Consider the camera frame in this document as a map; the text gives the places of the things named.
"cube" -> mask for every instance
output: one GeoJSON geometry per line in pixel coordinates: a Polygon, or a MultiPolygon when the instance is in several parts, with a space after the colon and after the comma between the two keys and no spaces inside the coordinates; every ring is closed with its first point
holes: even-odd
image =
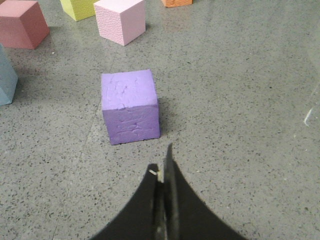
{"type": "Polygon", "coordinates": [[[98,0],[60,0],[63,11],[75,21],[94,16],[96,1],[98,0]]]}
{"type": "Polygon", "coordinates": [[[100,0],[94,9],[103,38],[125,46],[146,31],[144,0],[100,0]]]}
{"type": "Polygon", "coordinates": [[[151,70],[102,74],[102,114],[111,145],[160,137],[151,70]]]}
{"type": "Polygon", "coordinates": [[[0,44],[0,106],[12,103],[17,81],[18,76],[0,44]]]}
{"type": "Polygon", "coordinates": [[[49,32],[37,1],[7,0],[0,4],[0,43],[5,48],[35,49],[49,32]]]}
{"type": "Polygon", "coordinates": [[[162,0],[162,2],[166,8],[173,8],[192,4],[192,0],[162,0]]]}

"white speck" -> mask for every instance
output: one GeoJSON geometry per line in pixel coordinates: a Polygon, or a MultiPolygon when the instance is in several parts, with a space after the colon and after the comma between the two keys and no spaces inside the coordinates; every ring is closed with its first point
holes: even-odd
{"type": "Polygon", "coordinates": [[[157,173],[155,172],[155,171],[153,171],[153,170],[151,170],[151,169],[149,169],[149,172],[151,173],[151,174],[153,174],[153,175],[157,175],[157,173]]]}
{"type": "Polygon", "coordinates": [[[158,226],[158,227],[156,228],[156,231],[157,231],[158,233],[161,233],[161,232],[162,232],[162,227],[158,226]]]}
{"type": "Polygon", "coordinates": [[[303,120],[304,124],[305,124],[306,126],[308,126],[308,127],[309,127],[309,125],[308,125],[307,121],[308,121],[308,118],[310,117],[310,114],[311,114],[311,112],[312,112],[312,109],[313,109],[313,107],[309,110],[309,112],[307,113],[307,115],[305,116],[305,118],[304,118],[304,120],[303,120]]]}

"gray speckled floor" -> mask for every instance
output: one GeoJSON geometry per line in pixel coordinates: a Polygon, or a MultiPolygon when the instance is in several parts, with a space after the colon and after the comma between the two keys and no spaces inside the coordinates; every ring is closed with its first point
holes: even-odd
{"type": "Polygon", "coordinates": [[[126,47],[95,17],[39,3],[50,35],[5,49],[19,80],[0,106],[0,239],[88,239],[171,142],[196,193],[248,239],[320,239],[320,1],[147,0],[147,31],[126,47]],[[143,69],[162,136],[111,146],[101,73],[143,69]]]}

